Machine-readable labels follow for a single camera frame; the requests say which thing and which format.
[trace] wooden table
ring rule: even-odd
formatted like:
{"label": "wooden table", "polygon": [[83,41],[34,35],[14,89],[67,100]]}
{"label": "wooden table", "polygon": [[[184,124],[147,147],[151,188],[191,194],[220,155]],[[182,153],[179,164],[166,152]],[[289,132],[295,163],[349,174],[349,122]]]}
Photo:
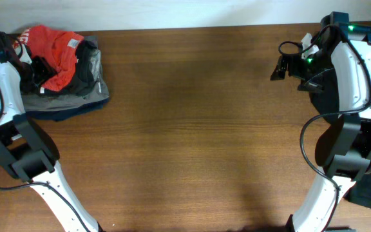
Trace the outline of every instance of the wooden table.
{"label": "wooden table", "polygon": [[[280,42],[318,24],[96,34],[111,101],[39,121],[68,183],[107,231],[225,231],[281,226],[315,173],[299,148],[317,111],[299,80],[271,82]],[[305,146],[328,128],[314,123]],[[0,168],[0,185],[20,184]],[[333,226],[371,231],[371,209],[342,201]],[[32,190],[0,192],[0,231],[63,231]]]}

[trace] gray cloth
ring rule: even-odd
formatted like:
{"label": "gray cloth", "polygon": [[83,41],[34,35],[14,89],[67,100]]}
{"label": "gray cloth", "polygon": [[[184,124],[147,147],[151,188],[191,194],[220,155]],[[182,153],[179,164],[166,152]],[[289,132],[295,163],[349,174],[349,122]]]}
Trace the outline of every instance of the gray cloth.
{"label": "gray cloth", "polygon": [[[97,36],[84,38],[98,47]],[[72,94],[59,96],[43,96],[34,93],[22,95],[25,111],[61,111],[81,107],[84,104],[102,101],[109,98],[109,91],[102,78],[101,51],[94,50],[91,53],[90,69],[96,80],[94,88],[85,96]]]}

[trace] white wall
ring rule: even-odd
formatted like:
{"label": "white wall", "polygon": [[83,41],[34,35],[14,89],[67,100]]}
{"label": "white wall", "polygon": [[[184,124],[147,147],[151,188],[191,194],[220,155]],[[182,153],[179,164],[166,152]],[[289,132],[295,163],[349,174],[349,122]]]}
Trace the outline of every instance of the white wall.
{"label": "white wall", "polygon": [[371,20],[371,0],[0,0],[0,31],[45,24],[66,30],[316,23],[331,11]]}

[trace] white tag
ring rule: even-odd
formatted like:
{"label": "white tag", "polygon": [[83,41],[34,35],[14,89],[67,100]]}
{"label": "white tag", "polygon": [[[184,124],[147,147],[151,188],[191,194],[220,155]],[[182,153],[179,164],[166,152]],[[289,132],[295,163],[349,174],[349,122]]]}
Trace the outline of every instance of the white tag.
{"label": "white tag", "polygon": [[80,41],[78,41],[76,39],[70,39],[70,41],[68,42],[68,46],[70,46],[72,48],[76,48],[79,42]]}

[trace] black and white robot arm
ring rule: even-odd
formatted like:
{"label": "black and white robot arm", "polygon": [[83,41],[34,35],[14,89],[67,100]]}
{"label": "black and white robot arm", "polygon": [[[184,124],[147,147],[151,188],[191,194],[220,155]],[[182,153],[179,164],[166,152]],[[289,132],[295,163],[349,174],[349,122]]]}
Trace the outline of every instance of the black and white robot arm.
{"label": "black and white robot arm", "polygon": [[[24,75],[36,73],[26,71],[33,61],[25,46],[21,46],[22,56],[17,57],[7,36],[0,32],[0,165],[13,178],[31,184],[30,187],[45,200],[65,231],[103,231],[64,178],[58,161],[59,152],[51,138],[25,117],[20,82]],[[21,138],[23,144],[9,147]]]}
{"label": "black and white robot arm", "polygon": [[371,28],[352,25],[348,14],[337,12],[323,18],[321,26],[323,30],[328,26],[325,33],[303,38],[303,51],[309,48],[306,52],[295,56],[283,53],[271,79],[283,79],[288,70],[289,75],[301,79],[299,90],[319,93],[324,91],[321,74],[334,68],[339,111],[358,113],[339,113],[338,121],[316,146],[318,169],[338,185],[338,193],[328,178],[316,175],[303,205],[287,223],[290,232],[326,230],[336,199],[339,202],[356,181],[371,172]]}

